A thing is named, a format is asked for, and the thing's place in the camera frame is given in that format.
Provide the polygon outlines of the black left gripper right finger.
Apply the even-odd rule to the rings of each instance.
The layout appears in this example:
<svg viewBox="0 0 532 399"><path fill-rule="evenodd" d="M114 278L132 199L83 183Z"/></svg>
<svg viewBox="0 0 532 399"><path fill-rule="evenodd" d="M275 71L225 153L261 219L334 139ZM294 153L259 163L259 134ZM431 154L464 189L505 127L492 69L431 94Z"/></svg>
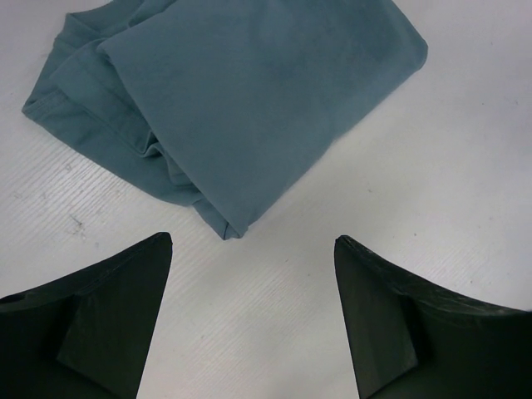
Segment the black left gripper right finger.
<svg viewBox="0 0 532 399"><path fill-rule="evenodd" d="M334 267L361 398L530 397L530 312L443 288L346 235Z"/></svg>

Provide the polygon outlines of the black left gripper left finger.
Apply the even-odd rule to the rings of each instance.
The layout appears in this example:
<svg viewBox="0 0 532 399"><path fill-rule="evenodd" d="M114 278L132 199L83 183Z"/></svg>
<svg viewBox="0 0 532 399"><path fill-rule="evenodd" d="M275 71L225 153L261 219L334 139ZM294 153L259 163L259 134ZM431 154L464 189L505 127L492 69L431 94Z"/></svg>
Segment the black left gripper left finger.
<svg viewBox="0 0 532 399"><path fill-rule="evenodd" d="M3 398L135 398L170 271L157 233L1 300Z"/></svg>

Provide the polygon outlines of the grey-blue t shirt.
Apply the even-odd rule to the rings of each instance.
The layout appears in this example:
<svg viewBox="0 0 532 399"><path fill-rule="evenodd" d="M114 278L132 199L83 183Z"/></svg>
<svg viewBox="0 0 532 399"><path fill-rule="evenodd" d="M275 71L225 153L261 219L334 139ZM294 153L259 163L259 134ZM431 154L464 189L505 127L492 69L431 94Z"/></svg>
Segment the grey-blue t shirt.
<svg viewBox="0 0 532 399"><path fill-rule="evenodd" d="M66 15L22 111L239 239L427 51L391 1L112 1Z"/></svg>

